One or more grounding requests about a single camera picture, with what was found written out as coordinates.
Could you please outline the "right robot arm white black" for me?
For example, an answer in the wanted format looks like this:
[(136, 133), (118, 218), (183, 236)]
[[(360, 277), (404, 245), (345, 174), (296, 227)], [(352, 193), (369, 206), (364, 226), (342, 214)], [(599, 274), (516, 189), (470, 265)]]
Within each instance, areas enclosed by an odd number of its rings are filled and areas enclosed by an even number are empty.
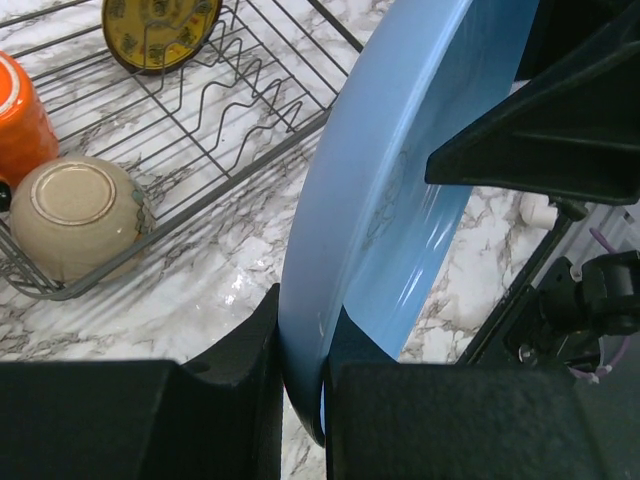
[[(502, 187), (551, 200), (625, 206), (639, 198), (639, 5), (615, 16), (431, 154), (425, 179)], [(559, 337), (639, 328), (639, 256), (588, 261), (579, 280), (557, 260), (508, 346), (547, 352)]]

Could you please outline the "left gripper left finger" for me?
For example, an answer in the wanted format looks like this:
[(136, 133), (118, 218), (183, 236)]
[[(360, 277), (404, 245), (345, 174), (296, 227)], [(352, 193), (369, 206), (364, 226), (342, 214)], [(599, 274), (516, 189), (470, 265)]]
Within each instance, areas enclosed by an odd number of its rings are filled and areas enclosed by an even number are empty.
[(278, 478), (278, 295), (185, 364), (3, 363), (2, 477)]

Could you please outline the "orange mug black handle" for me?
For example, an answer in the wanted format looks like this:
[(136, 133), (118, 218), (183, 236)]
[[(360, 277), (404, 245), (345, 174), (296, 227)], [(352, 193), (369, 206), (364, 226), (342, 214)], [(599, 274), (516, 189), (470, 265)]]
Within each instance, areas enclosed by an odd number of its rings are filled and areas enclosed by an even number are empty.
[(23, 67), (1, 52), (1, 211), (10, 208), (20, 182), (59, 156), (59, 141), (35, 86)]

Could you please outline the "blue plate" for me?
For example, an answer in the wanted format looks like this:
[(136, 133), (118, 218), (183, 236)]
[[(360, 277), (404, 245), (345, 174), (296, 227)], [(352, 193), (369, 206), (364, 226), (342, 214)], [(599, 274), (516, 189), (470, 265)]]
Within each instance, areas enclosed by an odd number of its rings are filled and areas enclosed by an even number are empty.
[(297, 204), (278, 313), (288, 396), (315, 442), (340, 316), (389, 356), (402, 351), (471, 195), (426, 183), (428, 158), (508, 96), (537, 9), (396, 1), (334, 103)]

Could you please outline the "white ceramic bowl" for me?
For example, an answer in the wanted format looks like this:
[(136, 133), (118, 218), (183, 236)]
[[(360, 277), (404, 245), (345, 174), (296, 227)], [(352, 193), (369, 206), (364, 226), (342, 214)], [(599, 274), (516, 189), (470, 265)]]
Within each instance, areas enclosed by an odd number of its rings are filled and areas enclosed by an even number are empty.
[(119, 165), (66, 156), (31, 171), (11, 200), (11, 236), (49, 279), (74, 282), (150, 234), (143, 188)]

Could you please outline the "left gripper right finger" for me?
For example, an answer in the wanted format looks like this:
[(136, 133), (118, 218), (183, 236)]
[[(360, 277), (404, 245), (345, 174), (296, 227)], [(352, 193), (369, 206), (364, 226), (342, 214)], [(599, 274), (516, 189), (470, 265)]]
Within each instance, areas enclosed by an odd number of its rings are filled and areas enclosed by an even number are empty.
[(635, 479), (639, 369), (399, 363), (341, 314), (325, 430), (331, 479)]

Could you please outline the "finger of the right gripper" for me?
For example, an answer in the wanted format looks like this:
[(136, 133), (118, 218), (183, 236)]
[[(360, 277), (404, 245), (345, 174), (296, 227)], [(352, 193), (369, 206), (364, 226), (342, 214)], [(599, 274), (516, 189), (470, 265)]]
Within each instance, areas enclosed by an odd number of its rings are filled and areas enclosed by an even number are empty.
[(435, 150), (425, 181), (639, 199), (639, 4)]

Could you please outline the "yellow patterned plate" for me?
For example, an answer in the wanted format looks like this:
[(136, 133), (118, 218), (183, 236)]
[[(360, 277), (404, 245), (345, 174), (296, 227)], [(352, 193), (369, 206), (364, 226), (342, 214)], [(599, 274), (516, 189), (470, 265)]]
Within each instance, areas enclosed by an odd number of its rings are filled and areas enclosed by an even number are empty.
[(212, 0), (106, 0), (102, 32), (128, 72), (157, 76), (179, 69), (201, 50), (221, 8)]

